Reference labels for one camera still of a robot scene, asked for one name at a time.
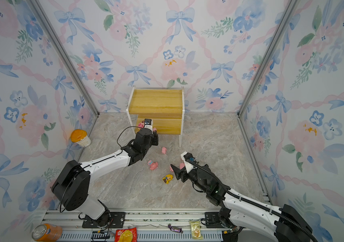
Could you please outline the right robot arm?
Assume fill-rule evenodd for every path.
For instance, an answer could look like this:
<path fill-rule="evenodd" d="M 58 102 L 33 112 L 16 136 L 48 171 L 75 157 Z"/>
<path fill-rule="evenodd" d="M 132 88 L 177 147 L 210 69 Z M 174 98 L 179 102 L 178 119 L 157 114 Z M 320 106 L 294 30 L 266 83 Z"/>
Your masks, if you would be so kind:
<path fill-rule="evenodd" d="M 210 203 L 221 207 L 218 217 L 224 227 L 247 228 L 276 242 L 317 241 L 311 226 L 292 206 L 273 206 L 244 196 L 223 184 L 208 166 L 171 168 L 177 179 L 191 181 Z"/>

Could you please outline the pink toy with blue bow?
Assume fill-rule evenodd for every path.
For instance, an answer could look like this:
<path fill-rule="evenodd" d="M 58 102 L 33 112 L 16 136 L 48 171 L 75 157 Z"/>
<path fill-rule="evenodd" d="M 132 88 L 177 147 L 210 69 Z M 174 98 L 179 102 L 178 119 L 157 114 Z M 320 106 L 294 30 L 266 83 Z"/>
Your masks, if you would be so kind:
<path fill-rule="evenodd" d="M 154 162 L 152 160 L 150 160 L 147 164 L 149 165 L 150 170 L 156 170 L 159 166 L 157 162 Z"/>

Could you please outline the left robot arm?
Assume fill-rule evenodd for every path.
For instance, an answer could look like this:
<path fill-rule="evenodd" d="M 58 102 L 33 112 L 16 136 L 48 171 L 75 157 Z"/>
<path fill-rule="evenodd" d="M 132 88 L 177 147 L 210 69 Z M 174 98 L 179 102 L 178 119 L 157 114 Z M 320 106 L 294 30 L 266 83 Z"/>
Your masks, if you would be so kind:
<path fill-rule="evenodd" d="M 94 226 L 109 226 L 112 221 L 110 211 L 104 203 L 88 194 L 90 184 L 110 172 L 142 161 L 149 149 L 158 144 L 157 131 L 142 128 L 135 139 L 110 155 L 81 163 L 75 160 L 67 162 L 51 187 L 60 201 L 60 208 L 85 214 Z"/>

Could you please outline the pink bear toy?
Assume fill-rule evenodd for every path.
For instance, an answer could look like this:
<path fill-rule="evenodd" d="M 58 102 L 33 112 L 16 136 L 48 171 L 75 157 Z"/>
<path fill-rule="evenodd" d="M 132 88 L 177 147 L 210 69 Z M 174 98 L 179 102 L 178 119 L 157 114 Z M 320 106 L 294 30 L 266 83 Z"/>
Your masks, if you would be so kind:
<path fill-rule="evenodd" d="M 144 122 L 139 123 L 138 127 L 141 128 L 141 129 L 144 128 Z"/>

